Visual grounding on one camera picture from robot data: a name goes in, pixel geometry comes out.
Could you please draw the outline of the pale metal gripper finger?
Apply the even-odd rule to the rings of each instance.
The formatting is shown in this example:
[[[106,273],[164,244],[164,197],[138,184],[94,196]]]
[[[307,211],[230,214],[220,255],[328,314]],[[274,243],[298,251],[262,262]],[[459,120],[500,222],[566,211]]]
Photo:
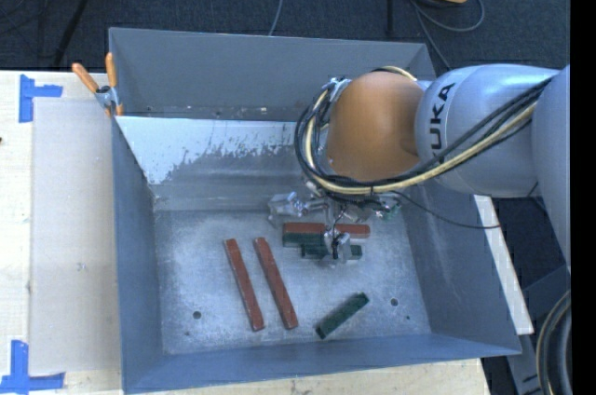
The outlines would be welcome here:
[[[300,222],[306,217],[306,211],[276,213],[271,212],[267,216],[267,222],[272,226],[283,226],[285,223]]]
[[[270,211],[303,211],[305,204],[297,193],[292,191],[272,196],[268,202],[268,207]]]

